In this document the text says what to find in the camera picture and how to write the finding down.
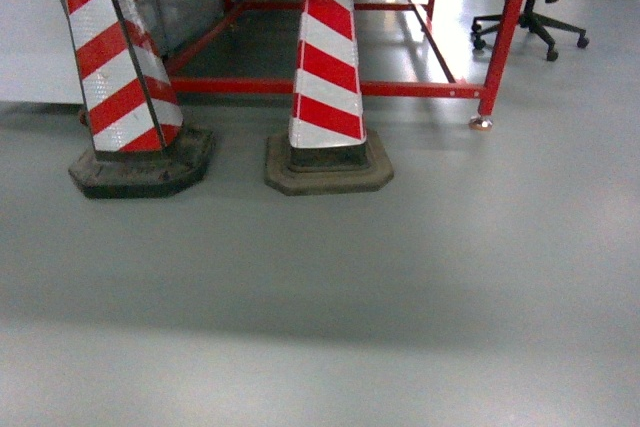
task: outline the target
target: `cone base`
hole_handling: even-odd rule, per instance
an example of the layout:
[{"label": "cone base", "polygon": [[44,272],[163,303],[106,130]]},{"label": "cone base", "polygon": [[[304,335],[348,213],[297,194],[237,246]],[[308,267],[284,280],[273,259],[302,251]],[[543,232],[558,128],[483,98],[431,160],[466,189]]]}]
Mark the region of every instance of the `cone base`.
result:
[{"label": "cone base", "polygon": [[287,132],[267,139],[265,183],[285,195],[346,194],[380,190],[393,178],[393,166],[382,141],[367,130],[367,168],[351,171],[294,171]]},{"label": "cone base", "polygon": [[211,132],[183,127],[160,159],[102,162],[89,149],[69,174],[90,199],[169,197],[202,180],[213,145]]}]

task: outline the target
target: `red metal frame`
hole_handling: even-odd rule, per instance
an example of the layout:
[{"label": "red metal frame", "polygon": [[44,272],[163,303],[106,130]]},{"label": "red metal frame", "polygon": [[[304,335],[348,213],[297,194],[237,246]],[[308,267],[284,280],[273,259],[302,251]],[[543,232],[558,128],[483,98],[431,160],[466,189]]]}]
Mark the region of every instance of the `red metal frame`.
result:
[{"label": "red metal frame", "polygon": [[[270,2],[257,0],[223,0],[225,17],[214,25],[201,39],[166,62],[167,72],[171,76],[173,87],[178,92],[203,93],[254,93],[254,94],[291,94],[293,93],[293,79],[252,79],[252,78],[193,78],[181,77],[177,73],[189,63],[209,42],[213,41],[225,28],[233,24],[238,17],[247,10],[291,10],[301,9],[300,3]],[[502,79],[502,73],[509,54],[509,46],[517,26],[522,0],[506,0],[503,10],[501,29],[487,69],[484,84],[469,84],[464,79],[456,79],[449,69],[444,56],[435,42],[431,19],[434,14],[436,0],[429,0],[428,4],[417,4],[407,0],[406,4],[359,3],[356,10],[407,10],[413,11],[431,44],[448,83],[431,82],[379,82],[362,81],[364,95],[387,97],[447,97],[478,99],[480,101],[478,113],[483,116],[491,115]]]}]

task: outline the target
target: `traffic cone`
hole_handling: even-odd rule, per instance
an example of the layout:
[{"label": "traffic cone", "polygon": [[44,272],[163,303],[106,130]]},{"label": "traffic cone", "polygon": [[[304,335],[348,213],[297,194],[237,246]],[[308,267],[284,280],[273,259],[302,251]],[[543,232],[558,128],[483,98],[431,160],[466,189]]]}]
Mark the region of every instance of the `traffic cone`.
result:
[{"label": "traffic cone", "polygon": [[202,179],[213,138],[182,112],[135,0],[65,0],[93,147],[70,168],[91,198],[162,197]]},{"label": "traffic cone", "polygon": [[353,0],[304,0],[289,132],[267,141],[265,180],[287,195],[374,191],[393,178],[366,130]]}]

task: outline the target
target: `epoxy floor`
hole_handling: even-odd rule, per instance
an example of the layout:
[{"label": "epoxy floor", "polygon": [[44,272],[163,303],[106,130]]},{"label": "epoxy floor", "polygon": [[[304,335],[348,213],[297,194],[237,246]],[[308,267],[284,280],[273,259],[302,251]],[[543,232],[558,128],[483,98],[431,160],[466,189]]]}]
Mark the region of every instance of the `epoxy floor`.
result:
[{"label": "epoxy floor", "polygon": [[[439,2],[475,80],[468,26],[501,0]],[[640,0],[541,8],[591,45],[558,34],[548,63],[518,31],[491,133],[474,102],[365,99],[396,171],[377,193],[263,184],[286,96],[184,96],[206,179],[89,201],[76,109],[2,104],[0,425],[640,425]],[[356,22],[363,78],[440,75],[413,19]],[[196,64],[285,75],[296,30],[249,16]]]}]

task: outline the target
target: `table leg foot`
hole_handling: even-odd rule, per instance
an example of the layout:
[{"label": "table leg foot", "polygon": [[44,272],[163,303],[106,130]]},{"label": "table leg foot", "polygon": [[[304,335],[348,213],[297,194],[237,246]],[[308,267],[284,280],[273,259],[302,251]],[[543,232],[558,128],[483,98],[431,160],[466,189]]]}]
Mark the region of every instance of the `table leg foot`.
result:
[{"label": "table leg foot", "polygon": [[493,120],[488,115],[476,115],[469,121],[469,128],[473,130],[489,131],[493,127]]}]

